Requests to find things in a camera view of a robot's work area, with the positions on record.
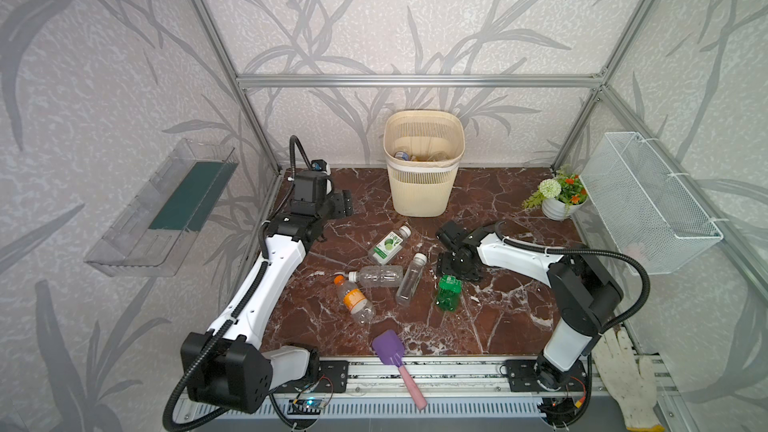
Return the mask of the green Sprite bottle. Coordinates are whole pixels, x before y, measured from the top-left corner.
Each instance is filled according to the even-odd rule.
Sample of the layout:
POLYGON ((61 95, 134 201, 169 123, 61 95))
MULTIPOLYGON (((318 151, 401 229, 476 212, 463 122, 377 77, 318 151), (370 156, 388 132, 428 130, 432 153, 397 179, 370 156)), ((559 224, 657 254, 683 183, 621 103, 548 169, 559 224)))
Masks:
POLYGON ((435 305, 442 311, 454 312, 457 310, 462 293, 462 281, 452 275, 444 275, 437 288, 435 305))

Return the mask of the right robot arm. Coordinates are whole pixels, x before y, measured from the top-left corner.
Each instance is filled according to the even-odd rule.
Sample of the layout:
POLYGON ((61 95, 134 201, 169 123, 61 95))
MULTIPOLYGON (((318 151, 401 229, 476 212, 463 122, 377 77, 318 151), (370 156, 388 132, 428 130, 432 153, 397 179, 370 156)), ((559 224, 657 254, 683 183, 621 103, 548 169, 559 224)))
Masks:
POLYGON ((498 224, 468 230, 453 221, 437 230, 446 248, 438 272, 459 280, 478 281, 480 268, 507 269, 549 287, 560 321, 538 355, 534 367, 539 385, 557 391, 574 364, 591 350, 609 327, 623 291, 602 264, 602 257, 630 264, 631 258, 609 250, 548 248, 513 239, 498 224))

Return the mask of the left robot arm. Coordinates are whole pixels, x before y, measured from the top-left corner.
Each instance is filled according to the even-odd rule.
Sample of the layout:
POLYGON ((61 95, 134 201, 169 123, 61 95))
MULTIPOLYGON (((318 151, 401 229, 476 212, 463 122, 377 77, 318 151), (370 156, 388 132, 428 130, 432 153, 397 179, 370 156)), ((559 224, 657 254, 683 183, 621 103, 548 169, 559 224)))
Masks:
POLYGON ((264 333, 278 299, 330 220, 351 216, 351 195, 336 190, 328 170, 301 170, 286 212, 259 234, 260 255, 234 298, 204 333, 181 347, 179 393, 219 411, 257 411, 282 385, 313 382, 317 354, 302 346, 264 352, 264 333))

